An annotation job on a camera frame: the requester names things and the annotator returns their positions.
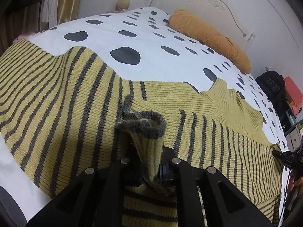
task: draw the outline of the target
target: yellow striped sweater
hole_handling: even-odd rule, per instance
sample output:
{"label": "yellow striped sweater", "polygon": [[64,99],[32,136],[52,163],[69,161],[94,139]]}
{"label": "yellow striped sweater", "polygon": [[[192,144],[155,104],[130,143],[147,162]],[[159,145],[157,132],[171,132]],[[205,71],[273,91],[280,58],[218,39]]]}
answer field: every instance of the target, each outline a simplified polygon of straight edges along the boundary
{"label": "yellow striped sweater", "polygon": [[175,199],[158,193],[154,181],[163,144],[192,166],[217,167],[276,224],[282,167],[262,120],[221,79],[201,93],[187,83],[125,80],[90,49],[53,56],[27,40],[0,58],[1,133],[49,196],[85,168],[123,157],[130,134],[149,184],[126,190],[123,226],[177,226]]}

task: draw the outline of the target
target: white headboard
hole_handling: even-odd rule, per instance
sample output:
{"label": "white headboard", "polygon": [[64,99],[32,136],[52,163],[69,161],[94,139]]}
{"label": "white headboard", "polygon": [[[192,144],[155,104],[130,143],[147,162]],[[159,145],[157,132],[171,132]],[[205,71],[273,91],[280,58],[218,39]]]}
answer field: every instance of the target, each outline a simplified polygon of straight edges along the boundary
{"label": "white headboard", "polygon": [[155,6],[172,15],[176,8],[193,12],[212,25],[222,35],[229,37],[240,48],[247,50],[256,34],[237,20],[237,14],[228,0],[152,0]]}

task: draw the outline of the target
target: polka dot bedsheet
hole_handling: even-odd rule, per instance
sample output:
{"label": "polka dot bedsheet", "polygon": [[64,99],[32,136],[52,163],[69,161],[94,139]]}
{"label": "polka dot bedsheet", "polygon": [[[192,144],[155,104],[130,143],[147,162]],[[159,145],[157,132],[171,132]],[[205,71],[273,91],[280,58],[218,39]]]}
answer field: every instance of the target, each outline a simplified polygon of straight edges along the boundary
{"label": "polka dot bedsheet", "polygon": [[[169,15],[160,9],[146,7],[95,15],[58,25],[28,39],[53,55],[63,54],[74,46],[90,48],[124,79],[186,82],[197,92],[209,90],[217,78],[224,79],[229,89],[236,89],[241,98],[262,114],[268,140],[279,142],[283,151],[287,149],[272,103],[252,75],[240,72],[231,61],[206,45],[171,29]],[[29,219],[48,198],[27,177],[21,176],[23,172],[4,147],[0,139],[0,149],[5,153],[0,166],[6,165],[0,172],[0,183],[21,203]],[[23,195],[18,192],[18,184],[24,186]]]}

